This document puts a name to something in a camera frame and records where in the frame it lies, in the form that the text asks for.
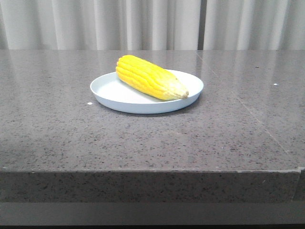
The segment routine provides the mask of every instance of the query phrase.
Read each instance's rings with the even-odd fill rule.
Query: table
[[[104,107],[90,83],[124,54],[203,92]],[[0,224],[305,223],[305,51],[0,50],[0,68]]]

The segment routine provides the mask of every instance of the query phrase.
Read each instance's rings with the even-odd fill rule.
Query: yellow corn
[[[116,72],[129,86],[158,99],[185,99],[189,94],[173,73],[133,55],[121,57]]]

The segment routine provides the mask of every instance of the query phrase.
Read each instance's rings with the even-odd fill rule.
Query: curtain fold
[[[304,0],[0,0],[0,49],[305,49],[304,12]]]

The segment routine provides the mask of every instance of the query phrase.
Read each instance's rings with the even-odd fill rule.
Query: gray countertop
[[[90,83],[127,53],[202,94],[164,114],[104,107]],[[305,200],[304,67],[305,51],[0,50],[0,201]]]

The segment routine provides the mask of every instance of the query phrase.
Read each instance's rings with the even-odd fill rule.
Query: white plate
[[[134,114],[158,114],[184,108],[196,101],[203,90],[203,82],[194,75],[169,70],[189,90],[186,99],[164,101],[144,94],[121,81],[116,72],[102,75],[92,81],[91,91],[102,105]]]

